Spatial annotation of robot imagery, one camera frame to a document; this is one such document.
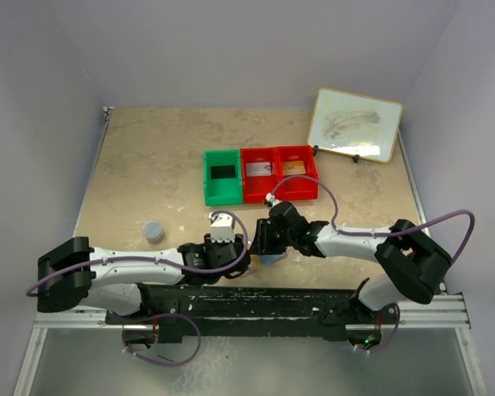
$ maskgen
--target gray floor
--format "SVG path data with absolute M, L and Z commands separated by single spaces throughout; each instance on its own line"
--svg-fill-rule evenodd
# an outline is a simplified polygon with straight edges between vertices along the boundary
M 151 352 L 180 360 L 195 344 Z M 452 329 L 404 329 L 371 356 L 313 338 L 207 337 L 176 369 L 121 350 L 120 330 L 49 330 L 31 396 L 471 395 Z

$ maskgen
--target white label in red bin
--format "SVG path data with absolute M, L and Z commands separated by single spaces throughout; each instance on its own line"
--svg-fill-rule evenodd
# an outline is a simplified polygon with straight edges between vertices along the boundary
M 270 163 L 247 163 L 246 164 L 246 176 L 271 176 L 271 164 Z

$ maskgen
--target beige table surface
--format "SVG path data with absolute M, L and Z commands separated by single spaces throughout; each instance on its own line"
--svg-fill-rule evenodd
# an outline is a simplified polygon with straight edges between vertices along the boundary
M 161 250 L 201 243 L 209 232 L 203 192 L 203 152 L 305 144 L 311 111 L 115 108 L 102 145 L 76 234 L 92 246 L 116 250 Z M 360 161 L 319 152 L 320 180 L 336 195 L 338 223 L 356 227 L 417 222 L 400 147 L 390 163 Z M 330 220 L 332 202 L 323 190 L 315 202 L 296 201 L 308 220 Z M 267 217 L 263 205 L 226 206 L 247 225 Z M 150 245 L 141 234 L 149 219 L 161 221 L 167 236 Z M 284 260 L 218 285 L 355 288 L 382 272 L 378 264 L 348 257 L 302 257 L 290 250 Z

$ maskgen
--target table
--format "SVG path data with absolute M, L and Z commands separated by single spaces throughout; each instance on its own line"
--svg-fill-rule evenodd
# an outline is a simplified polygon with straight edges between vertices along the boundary
M 76 235 L 87 235 L 92 246 L 123 251 L 200 243 L 209 232 L 210 212 L 202 188 L 202 153 L 304 144 L 311 115 L 287 110 L 116 108 Z M 324 152 L 318 153 L 316 163 L 320 179 L 338 198 L 339 224 L 372 227 L 398 218 L 418 222 L 400 144 L 388 164 L 355 164 L 349 157 Z M 324 191 L 315 202 L 296 205 L 308 220 L 330 219 L 333 213 Z M 239 215 L 251 235 L 256 219 L 267 215 L 263 205 L 227 209 Z M 160 220 L 166 229 L 167 237 L 159 245 L 149 245 L 141 235 L 141 225 L 149 219 Z M 282 261 L 219 285 L 353 289 L 381 272 L 377 264 L 348 257 L 323 260 L 290 252 Z M 463 307 L 461 297 L 439 297 L 434 306 Z M 107 327 L 104 313 L 39 314 L 26 356 L 35 357 L 31 367 L 38 363 L 38 369 L 31 375 L 33 386 L 29 372 L 22 386 L 28 387 L 27 381 L 31 395 L 62 396 L 471 394 L 472 373 L 464 365 L 467 352 L 458 333 L 469 326 L 467 313 L 442 326 L 432 321 L 446 320 L 447 309 L 435 309 L 435 316 L 428 316 L 416 305 L 402 306 L 406 327 L 412 330 L 400 331 L 396 342 L 369 358 L 341 343 L 318 339 L 207 337 L 198 357 L 177 369 L 146 365 L 121 354 L 120 328 Z M 418 316 L 421 312 L 427 319 Z M 425 326 L 418 320 L 432 322 L 427 326 L 432 329 L 421 329 Z M 156 347 L 165 353 L 180 348 L 189 353 L 193 346 L 189 338 L 181 346 Z

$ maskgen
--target tabletop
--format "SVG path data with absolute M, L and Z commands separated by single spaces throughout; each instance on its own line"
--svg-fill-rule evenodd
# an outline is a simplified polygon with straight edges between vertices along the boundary
M 308 137 L 312 111 L 117 107 L 88 188 L 76 235 L 92 246 L 148 251 L 201 243 L 210 211 L 203 192 L 203 152 L 301 145 Z M 399 144 L 389 163 L 359 161 L 334 153 L 315 157 L 319 179 L 336 195 L 337 222 L 355 227 L 418 221 L 417 207 Z M 316 201 L 295 201 L 307 220 L 330 220 L 333 205 L 320 189 Z M 260 205 L 233 210 L 250 236 L 267 217 Z M 159 220 L 166 230 L 158 245 L 147 243 L 141 226 Z M 378 264 L 349 257 L 287 257 L 263 271 L 250 271 L 218 285 L 354 289 L 382 272 Z

